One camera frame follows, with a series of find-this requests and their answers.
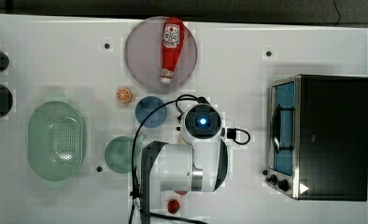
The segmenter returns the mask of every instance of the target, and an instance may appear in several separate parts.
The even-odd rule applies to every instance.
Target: oven handle
[[[294,111],[293,107],[282,107],[281,105],[277,105],[274,115],[272,116],[272,145],[274,146],[274,150],[276,153],[282,150],[292,150],[291,147],[280,147],[280,125],[281,125],[281,112],[282,111]]]

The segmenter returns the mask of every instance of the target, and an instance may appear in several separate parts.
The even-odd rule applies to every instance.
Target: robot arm
[[[216,190],[225,180],[228,152],[221,136],[219,113],[207,104],[183,114],[181,135],[187,145],[152,142],[143,149],[140,172],[142,223],[150,223],[150,209],[161,204],[166,190]]]

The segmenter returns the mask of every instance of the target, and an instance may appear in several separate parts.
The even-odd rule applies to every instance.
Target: small orange object
[[[122,87],[117,91],[117,99],[121,104],[127,104],[132,100],[132,93],[128,88]]]

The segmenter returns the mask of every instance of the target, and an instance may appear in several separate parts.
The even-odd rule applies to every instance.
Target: round plate
[[[163,105],[163,101],[154,96],[148,96],[141,99],[135,107],[135,117],[139,123],[143,122],[146,116],[149,115],[158,106]],[[162,107],[156,111],[149,119],[144,123],[144,127],[156,128],[164,123],[166,120],[167,110],[166,107]]]
[[[108,143],[105,151],[105,160],[107,166],[114,172],[119,174],[127,174],[132,169],[132,147],[134,139],[121,136],[114,138]],[[141,148],[137,143],[134,147],[134,160],[137,161]]]
[[[132,76],[150,91],[168,93],[189,79],[196,65],[198,50],[186,28],[183,48],[170,84],[161,82],[163,25],[167,17],[154,17],[138,24],[125,45],[125,61]]]

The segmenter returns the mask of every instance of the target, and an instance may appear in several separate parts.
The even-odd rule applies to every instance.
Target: table surface
[[[0,119],[0,223],[126,223],[130,177],[106,167],[106,144],[134,133],[134,107],[142,97],[168,101],[181,93],[206,97],[252,135],[247,146],[229,148],[222,188],[181,198],[182,216],[212,224],[367,222],[367,202],[294,201],[269,188],[262,170],[270,83],[297,74],[368,77],[368,29],[188,22],[198,63],[180,90],[158,95],[140,86],[124,62],[126,37],[140,22],[0,15],[0,50],[10,59],[0,83],[15,98],[12,111]],[[105,43],[111,48],[104,49]],[[271,57],[265,56],[268,50]],[[116,100],[120,86],[134,91],[131,104]],[[54,99],[76,108],[87,125],[85,160],[63,183],[42,181],[26,156],[29,118]],[[176,142],[177,115],[169,106],[162,127],[143,131],[146,142]],[[99,165],[103,172],[96,172]]]

